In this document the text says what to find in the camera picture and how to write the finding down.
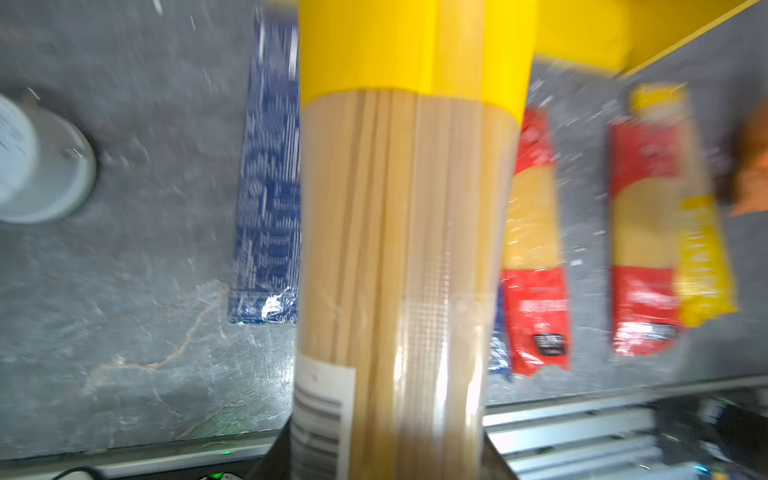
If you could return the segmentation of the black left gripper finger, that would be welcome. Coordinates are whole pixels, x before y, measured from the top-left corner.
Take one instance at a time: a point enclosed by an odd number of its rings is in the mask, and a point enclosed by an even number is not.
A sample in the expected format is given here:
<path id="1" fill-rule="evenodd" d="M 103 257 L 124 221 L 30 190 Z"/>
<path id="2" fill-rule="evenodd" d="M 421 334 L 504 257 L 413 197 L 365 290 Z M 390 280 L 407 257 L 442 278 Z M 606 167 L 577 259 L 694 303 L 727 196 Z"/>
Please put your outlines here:
<path id="1" fill-rule="evenodd" d="M 268 452 L 242 476 L 243 479 L 264 480 L 290 478 L 291 423 L 292 417 L 289 417 Z M 484 432 L 481 478 L 503 480 L 519 479 L 514 470 L 508 465 L 504 456 L 494 446 L 487 431 Z"/>

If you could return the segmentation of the dark blue spaghetti box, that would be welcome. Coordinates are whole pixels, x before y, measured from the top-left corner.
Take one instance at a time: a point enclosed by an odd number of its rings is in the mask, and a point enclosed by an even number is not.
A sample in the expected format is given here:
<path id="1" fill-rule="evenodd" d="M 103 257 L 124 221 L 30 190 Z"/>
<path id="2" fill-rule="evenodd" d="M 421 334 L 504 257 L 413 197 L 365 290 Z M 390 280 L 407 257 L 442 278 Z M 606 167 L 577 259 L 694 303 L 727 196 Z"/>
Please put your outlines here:
<path id="1" fill-rule="evenodd" d="M 236 324 L 293 324 L 301 243 L 298 22 L 291 12 L 263 8 L 254 30 L 228 311 Z"/>

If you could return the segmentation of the yellow shelf with coloured boards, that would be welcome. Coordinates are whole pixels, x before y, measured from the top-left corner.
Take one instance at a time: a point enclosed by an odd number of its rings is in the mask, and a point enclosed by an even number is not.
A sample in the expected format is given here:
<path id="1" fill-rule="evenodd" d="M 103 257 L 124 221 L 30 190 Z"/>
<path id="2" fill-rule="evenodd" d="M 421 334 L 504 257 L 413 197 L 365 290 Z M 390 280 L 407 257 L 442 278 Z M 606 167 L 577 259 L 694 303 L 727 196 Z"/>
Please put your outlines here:
<path id="1" fill-rule="evenodd" d="M 550 0 L 539 3 L 535 58 L 627 77 L 670 55 L 757 0 Z"/>

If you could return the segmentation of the blue gold spaghetti bag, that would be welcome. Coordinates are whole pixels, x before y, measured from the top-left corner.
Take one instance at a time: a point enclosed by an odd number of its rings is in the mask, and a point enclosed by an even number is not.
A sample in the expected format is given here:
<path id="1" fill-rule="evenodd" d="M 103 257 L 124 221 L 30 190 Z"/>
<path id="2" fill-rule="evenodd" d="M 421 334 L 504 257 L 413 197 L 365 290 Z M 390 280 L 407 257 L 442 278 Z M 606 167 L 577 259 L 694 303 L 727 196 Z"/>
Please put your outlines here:
<path id="1" fill-rule="evenodd" d="M 500 375 L 507 381 L 513 378 L 509 339 L 506 329 L 504 285 L 498 284 L 497 300 L 494 315 L 494 328 L 490 341 L 490 374 Z"/>

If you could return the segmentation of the yellow top spaghetti bag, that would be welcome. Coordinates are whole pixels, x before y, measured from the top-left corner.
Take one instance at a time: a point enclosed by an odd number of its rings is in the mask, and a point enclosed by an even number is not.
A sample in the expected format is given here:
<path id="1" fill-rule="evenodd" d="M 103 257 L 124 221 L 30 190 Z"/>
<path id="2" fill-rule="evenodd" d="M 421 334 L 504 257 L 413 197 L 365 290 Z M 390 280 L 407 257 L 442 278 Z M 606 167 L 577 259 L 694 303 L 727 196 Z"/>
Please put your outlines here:
<path id="1" fill-rule="evenodd" d="M 475 479 L 534 1 L 298 5 L 295 479 Z"/>

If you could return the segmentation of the yellow clear spaghetti bag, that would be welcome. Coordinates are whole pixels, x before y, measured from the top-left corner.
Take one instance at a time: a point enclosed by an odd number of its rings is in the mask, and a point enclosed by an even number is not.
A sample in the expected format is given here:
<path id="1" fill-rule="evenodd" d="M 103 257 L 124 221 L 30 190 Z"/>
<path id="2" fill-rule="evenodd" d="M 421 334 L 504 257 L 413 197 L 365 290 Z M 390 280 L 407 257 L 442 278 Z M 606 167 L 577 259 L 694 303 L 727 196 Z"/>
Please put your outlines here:
<path id="1" fill-rule="evenodd" d="M 736 282 L 687 86 L 640 84 L 630 95 L 630 108 L 642 121 L 670 125 L 677 130 L 681 258 L 675 287 L 681 300 L 683 325 L 698 328 L 737 312 Z"/>

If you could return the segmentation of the red yellow spaghetti bag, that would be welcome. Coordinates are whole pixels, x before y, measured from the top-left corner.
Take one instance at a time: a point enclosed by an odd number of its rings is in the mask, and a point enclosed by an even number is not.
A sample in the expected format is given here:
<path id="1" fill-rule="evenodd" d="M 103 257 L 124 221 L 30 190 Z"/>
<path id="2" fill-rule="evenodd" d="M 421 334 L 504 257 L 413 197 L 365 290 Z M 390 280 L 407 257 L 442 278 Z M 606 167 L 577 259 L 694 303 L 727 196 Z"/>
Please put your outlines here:
<path id="1" fill-rule="evenodd" d="M 610 126 L 613 348 L 657 353 L 682 330 L 677 129 L 626 118 Z"/>

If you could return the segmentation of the orange shark plush toy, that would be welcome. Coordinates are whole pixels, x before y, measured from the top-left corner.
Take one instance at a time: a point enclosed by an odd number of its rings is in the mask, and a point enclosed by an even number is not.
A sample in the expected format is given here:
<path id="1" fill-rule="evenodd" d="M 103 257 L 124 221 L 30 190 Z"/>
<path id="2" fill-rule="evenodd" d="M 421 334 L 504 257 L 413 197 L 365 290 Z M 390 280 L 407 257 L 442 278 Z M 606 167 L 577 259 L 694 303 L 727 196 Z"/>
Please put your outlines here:
<path id="1" fill-rule="evenodd" d="M 767 99 L 744 123 L 739 137 L 739 164 L 733 180 L 732 216 L 767 210 Z"/>

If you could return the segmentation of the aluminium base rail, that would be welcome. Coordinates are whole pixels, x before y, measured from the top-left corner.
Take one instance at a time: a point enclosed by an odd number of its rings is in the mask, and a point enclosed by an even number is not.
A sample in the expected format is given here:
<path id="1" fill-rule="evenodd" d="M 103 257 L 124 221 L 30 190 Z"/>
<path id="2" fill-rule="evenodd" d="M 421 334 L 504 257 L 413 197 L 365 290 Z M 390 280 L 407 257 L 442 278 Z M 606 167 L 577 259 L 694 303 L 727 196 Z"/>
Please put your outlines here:
<path id="1" fill-rule="evenodd" d="M 617 464 L 632 445 L 652 453 L 655 403 L 748 390 L 754 391 L 760 407 L 766 406 L 767 378 L 753 375 L 493 405 L 484 425 L 512 467 L 537 476 L 560 467 L 572 471 L 600 461 Z M 289 390 L 257 388 L 256 392 L 258 399 L 246 401 L 241 409 L 255 421 L 254 432 L 8 460 L 1 464 L 1 476 L 51 479 L 68 469 L 92 467 L 109 478 L 127 479 L 255 462 L 276 441 L 276 425 L 287 418 Z"/>

